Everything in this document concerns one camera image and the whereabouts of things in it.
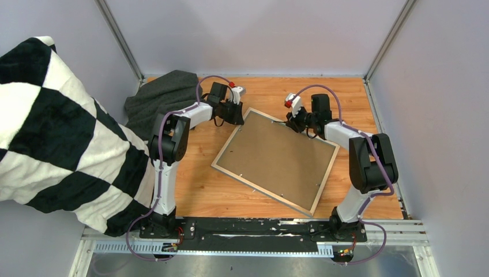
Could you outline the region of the wooden photo frame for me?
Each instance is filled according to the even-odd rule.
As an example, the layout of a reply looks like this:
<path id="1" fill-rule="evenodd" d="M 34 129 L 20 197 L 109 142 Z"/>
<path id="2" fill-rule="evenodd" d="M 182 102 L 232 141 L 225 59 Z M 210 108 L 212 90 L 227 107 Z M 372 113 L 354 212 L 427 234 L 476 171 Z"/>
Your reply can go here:
<path id="1" fill-rule="evenodd" d="M 212 167 L 312 217 L 340 147 L 274 120 L 279 121 L 249 108 L 244 124 L 234 129 Z"/>

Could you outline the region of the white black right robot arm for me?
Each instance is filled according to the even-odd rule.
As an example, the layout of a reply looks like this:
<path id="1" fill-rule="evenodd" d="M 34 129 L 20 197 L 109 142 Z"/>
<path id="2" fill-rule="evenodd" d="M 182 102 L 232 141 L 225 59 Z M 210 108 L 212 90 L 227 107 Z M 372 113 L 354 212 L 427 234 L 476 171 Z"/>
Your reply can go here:
<path id="1" fill-rule="evenodd" d="M 327 94 L 313 95 L 311 104 L 312 111 L 308 112 L 299 96 L 289 94 L 284 105 L 291 111 L 286 115 L 285 124 L 297 133 L 312 130 L 314 137 L 336 143 L 348 151 L 351 187 L 329 218 L 330 235 L 343 241 L 360 229 L 364 210 L 375 197 L 393 194 L 398 169 L 387 134 L 365 133 L 333 118 Z"/>

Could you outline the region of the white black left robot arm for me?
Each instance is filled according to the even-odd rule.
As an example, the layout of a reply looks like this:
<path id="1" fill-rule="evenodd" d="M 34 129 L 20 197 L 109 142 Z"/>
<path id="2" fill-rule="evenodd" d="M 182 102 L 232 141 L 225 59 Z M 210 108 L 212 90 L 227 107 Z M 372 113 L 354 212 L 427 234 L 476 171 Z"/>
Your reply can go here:
<path id="1" fill-rule="evenodd" d="M 151 212 L 141 228 L 142 237 L 171 238 L 176 233 L 176 175 L 187 151 L 190 130 L 216 118 L 231 125 L 243 125 L 241 98 L 245 93 L 244 87 L 234 83 L 213 83 L 205 99 L 157 116 L 149 144 L 155 185 Z"/>

